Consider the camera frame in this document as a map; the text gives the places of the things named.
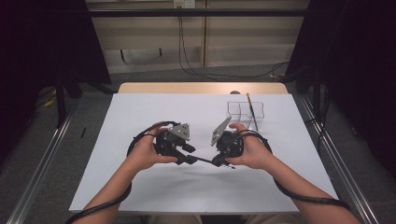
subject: hand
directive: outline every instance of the hand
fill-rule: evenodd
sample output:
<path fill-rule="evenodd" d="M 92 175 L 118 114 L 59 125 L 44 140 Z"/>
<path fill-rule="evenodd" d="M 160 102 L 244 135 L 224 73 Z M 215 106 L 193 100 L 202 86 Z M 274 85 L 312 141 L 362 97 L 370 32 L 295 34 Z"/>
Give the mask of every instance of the hand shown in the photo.
<path fill-rule="evenodd" d="M 166 128 L 157 127 L 149 131 L 148 134 L 157 136 L 166 130 Z M 155 163 L 169 163 L 177 161 L 176 157 L 160 156 L 157 154 L 152 143 L 154 136 L 145 135 L 140 139 L 126 159 L 125 162 L 127 162 L 134 170 L 146 170 Z"/>
<path fill-rule="evenodd" d="M 239 123 L 230 124 L 229 127 L 236 129 L 236 133 L 247 129 L 245 125 Z M 232 165 L 246 165 L 252 169 L 264 169 L 266 161 L 273 157 L 259 138 L 246 136 L 244 137 L 244 153 L 242 156 L 227 158 L 226 161 Z"/>

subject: person's left hand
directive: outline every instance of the person's left hand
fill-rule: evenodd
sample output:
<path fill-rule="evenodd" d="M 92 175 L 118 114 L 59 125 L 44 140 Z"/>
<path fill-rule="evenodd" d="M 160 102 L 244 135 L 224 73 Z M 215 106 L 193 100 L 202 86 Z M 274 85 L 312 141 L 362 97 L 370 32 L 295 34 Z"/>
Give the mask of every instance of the person's left hand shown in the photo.
<path fill-rule="evenodd" d="M 166 130 L 166 128 L 157 127 L 149 131 L 148 134 L 157 136 Z M 177 161 L 176 157 L 160 156 L 157 154 L 153 145 L 154 136 L 145 135 L 136 143 L 126 159 L 128 166 L 131 166 L 130 168 L 141 171 L 148 169 L 155 163 L 169 163 Z"/>

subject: white table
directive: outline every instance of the white table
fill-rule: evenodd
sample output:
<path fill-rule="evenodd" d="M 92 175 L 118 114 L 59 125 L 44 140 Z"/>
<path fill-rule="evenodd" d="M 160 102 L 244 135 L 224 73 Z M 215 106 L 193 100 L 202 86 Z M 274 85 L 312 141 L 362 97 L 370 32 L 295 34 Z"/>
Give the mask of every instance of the white table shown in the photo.
<path fill-rule="evenodd" d="M 289 94 L 251 94 L 263 102 L 265 118 L 260 133 L 274 154 L 319 188 L 337 198 L 318 153 Z M 246 101 L 230 94 L 115 94 L 92 156 L 70 206 L 77 212 L 120 166 L 133 137 L 161 120 L 188 122 L 192 155 L 211 160 L 212 131 L 225 119 L 227 102 Z M 294 213 L 298 209 L 264 171 L 237 166 L 218 168 L 156 164 L 133 181 L 131 195 L 120 211 L 136 214 L 262 214 Z"/>

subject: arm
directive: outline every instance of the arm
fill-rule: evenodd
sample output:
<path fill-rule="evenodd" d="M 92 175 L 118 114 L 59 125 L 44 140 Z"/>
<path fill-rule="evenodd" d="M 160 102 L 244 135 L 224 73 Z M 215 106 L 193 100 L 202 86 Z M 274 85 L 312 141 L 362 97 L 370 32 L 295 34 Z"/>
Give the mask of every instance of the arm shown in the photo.
<path fill-rule="evenodd" d="M 235 128 L 237 132 L 246 129 L 242 124 L 231 124 L 230 127 Z M 332 198 L 275 157 L 257 137 L 247 136 L 244 140 L 243 155 L 237 158 L 228 158 L 227 162 L 233 165 L 246 165 L 253 169 L 262 169 L 293 193 L 310 197 Z M 359 223 L 349 211 L 340 206 L 305 203 L 297 200 L 293 200 L 293 202 L 309 223 Z"/>
<path fill-rule="evenodd" d="M 165 129 L 156 128 L 148 132 L 153 135 L 165 131 Z M 129 156 L 122 163 L 120 168 L 114 173 L 102 189 L 91 199 L 84 209 L 96 205 L 107 203 L 118 197 L 128 188 L 136 174 L 142 170 L 148 169 L 155 163 L 175 162 L 177 158 L 160 156 L 152 145 L 153 136 L 144 136 L 134 147 Z M 111 223 L 114 221 L 120 204 L 83 217 L 74 223 Z"/>

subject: forearm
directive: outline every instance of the forearm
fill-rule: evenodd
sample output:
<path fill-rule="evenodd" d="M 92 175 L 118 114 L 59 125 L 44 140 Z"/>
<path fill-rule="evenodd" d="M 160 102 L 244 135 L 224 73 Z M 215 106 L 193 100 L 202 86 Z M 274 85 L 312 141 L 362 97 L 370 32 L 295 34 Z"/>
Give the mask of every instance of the forearm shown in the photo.
<path fill-rule="evenodd" d="M 266 160 L 262 168 L 288 191 L 309 197 L 332 198 L 328 193 L 295 173 L 288 165 L 275 156 Z M 344 207 L 306 203 L 298 200 L 293 200 L 293 202 L 309 223 L 359 223 Z"/>
<path fill-rule="evenodd" d="M 107 181 L 102 189 L 91 199 L 91 201 L 84 207 L 89 209 L 102 203 L 108 203 L 121 196 L 125 190 L 127 190 L 129 184 L 138 173 L 137 169 L 132 166 L 128 166 L 125 161 L 120 168 L 114 173 L 113 176 Z M 111 223 L 118 213 L 120 204 L 108 207 L 104 210 L 100 210 L 86 216 L 82 219 L 75 221 L 74 223 Z"/>

